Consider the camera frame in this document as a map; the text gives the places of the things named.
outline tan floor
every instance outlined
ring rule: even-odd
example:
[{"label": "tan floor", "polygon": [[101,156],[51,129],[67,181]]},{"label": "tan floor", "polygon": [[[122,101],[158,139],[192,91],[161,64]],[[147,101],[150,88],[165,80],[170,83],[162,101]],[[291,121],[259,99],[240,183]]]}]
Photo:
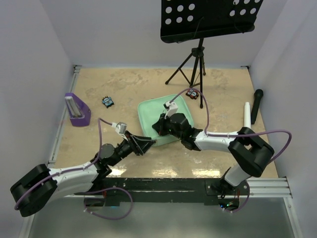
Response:
[{"label": "tan floor", "polygon": [[[92,159],[98,151],[99,136],[97,118],[110,122],[125,122],[128,130],[143,135],[137,107],[142,101],[170,94],[176,94],[187,86],[186,80],[178,73],[170,82],[164,82],[175,69],[119,69],[85,68],[80,71],[74,93],[92,110],[88,127],[73,127],[66,120],[66,126],[59,148],[56,168],[79,165]],[[192,70],[185,69],[188,76]],[[253,87],[246,69],[206,69],[204,95],[210,108],[208,131],[231,132],[243,126],[244,104],[253,101]],[[104,96],[111,96],[115,105],[106,108]],[[195,127],[206,126],[206,108],[200,109],[199,100],[191,100],[183,94],[193,116]],[[114,129],[103,124],[103,143],[116,145],[121,137]],[[252,129],[264,130],[261,115],[258,115]],[[217,151],[189,151],[179,142],[151,148],[145,156],[131,154],[118,163],[112,176],[122,177],[220,177],[235,164],[229,153]],[[275,165],[267,167],[264,178],[276,178]]]}]

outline white wall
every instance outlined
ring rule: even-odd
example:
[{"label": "white wall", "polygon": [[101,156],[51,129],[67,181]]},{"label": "white wall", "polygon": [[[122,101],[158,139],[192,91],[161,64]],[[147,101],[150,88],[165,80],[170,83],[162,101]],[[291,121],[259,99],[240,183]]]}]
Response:
[{"label": "white wall", "polygon": [[22,217],[10,187],[48,153],[71,64],[38,0],[0,1],[0,237],[18,237]]},{"label": "white wall", "polygon": [[[264,90],[261,107],[266,129],[293,133],[276,161],[287,176],[306,238],[317,233],[317,2],[288,0],[276,25],[251,65],[255,88]],[[281,147],[286,138],[270,136]]]},{"label": "white wall", "polygon": [[[75,64],[179,66],[198,44],[198,40],[182,44],[160,40],[160,0],[41,2]],[[206,39],[206,65],[250,65],[286,2],[264,0],[253,32]]]}]

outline music stand tripod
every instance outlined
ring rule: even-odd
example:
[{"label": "music stand tripod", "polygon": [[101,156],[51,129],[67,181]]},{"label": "music stand tripod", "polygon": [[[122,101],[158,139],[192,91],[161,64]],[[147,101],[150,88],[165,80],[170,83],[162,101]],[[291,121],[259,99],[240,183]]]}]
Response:
[{"label": "music stand tripod", "polygon": [[[199,39],[198,47],[192,49],[190,55],[165,84],[168,84],[180,71],[189,83],[189,87],[200,85],[202,92],[203,75],[206,74],[204,38],[253,31],[262,2],[263,0],[161,0],[161,40],[165,43],[181,43]],[[189,81],[182,67],[192,56],[196,59]],[[200,82],[195,84],[198,63]],[[200,96],[200,108],[203,108],[202,96]]]},{"label": "music stand tripod", "polygon": [[[203,47],[203,42],[204,39],[201,38],[199,40],[199,44],[197,48],[192,48],[192,52],[189,54],[189,56],[184,60],[184,62],[177,68],[177,70],[174,72],[174,74],[165,82],[165,84],[167,85],[172,78],[177,74],[178,71],[180,71],[182,73],[182,75],[185,77],[185,79],[187,80],[187,82],[189,83],[189,87],[193,88],[195,86],[200,85],[200,91],[203,91],[203,75],[206,75],[206,70],[205,70],[205,60],[204,60],[204,49],[205,47]],[[182,67],[186,64],[186,62],[191,58],[191,57],[195,57],[195,63],[194,63],[194,68],[193,68],[193,73],[192,73],[192,77],[191,80],[189,81],[188,78],[186,77],[186,75],[184,74],[184,72],[182,71]],[[196,76],[196,71],[197,71],[197,66],[199,63],[199,76],[200,76],[200,82],[199,83],[195,83],[195,76]],[[203,108],[203,98],[200,97],[200,108]]]}]

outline mint green plate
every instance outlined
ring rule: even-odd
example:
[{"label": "mint green plate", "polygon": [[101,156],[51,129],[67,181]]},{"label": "mint green plate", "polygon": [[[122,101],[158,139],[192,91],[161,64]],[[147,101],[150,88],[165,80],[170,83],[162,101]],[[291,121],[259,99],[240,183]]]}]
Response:
[{"label": "mint green plate", "polygon": [[[153,146],[164,145],[178,140],[175,136],[172,135],[159,136],[159,134],[152,128],[152,125],[159,120],[160,114],[165,110],[163,104],[167,101],[172,100],[175,96],[176,94],[151,99],[148,101],[141,102],[138,105],[138,114],[143,135],[151,137],[153,140],[156,140],[156,144]],[[175,103],[178,105],[177,112],[183,113],[187,118],[189,124],[191,126],[194,126],[194,120],[188,110],[184,98],[182,98],[182,96],[177,97]]]}]

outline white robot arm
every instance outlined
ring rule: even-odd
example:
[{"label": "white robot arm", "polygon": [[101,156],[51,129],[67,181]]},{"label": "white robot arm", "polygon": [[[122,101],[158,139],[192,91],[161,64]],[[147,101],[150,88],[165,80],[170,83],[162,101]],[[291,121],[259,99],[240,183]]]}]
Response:
[{"label": "white robot arm", "polygon": [[[191,127],[184,114],[177,113],[174,102],[166,102],[166,113],[160,115],[153,124],[159,135],[171,134],[181,140],[189,150],[216,150],[233,155],[238,164],[229,168],[213,189],[221,195],[230,194],[241,182],[251,176],[260,177],[268,165],[274,150],[258,136],[230,137],[247,135],[254,132],[247,127],[231,133],[207,132]],[[17,183],[10,191],[17,202],[15,209],[23,217],[41,210],[48,202],[70,194],[99,190],[103,179],[111,173],[109,166],[114,166],[123,158],[134,152],[144,155],[155,143],[149,137],[135,136],[126,130],[126,124],[113,123],[123,141],[116,147],[104,144],[99,156],[80,166],[65,169],[48,169],[46,165],[37,165]]]}]

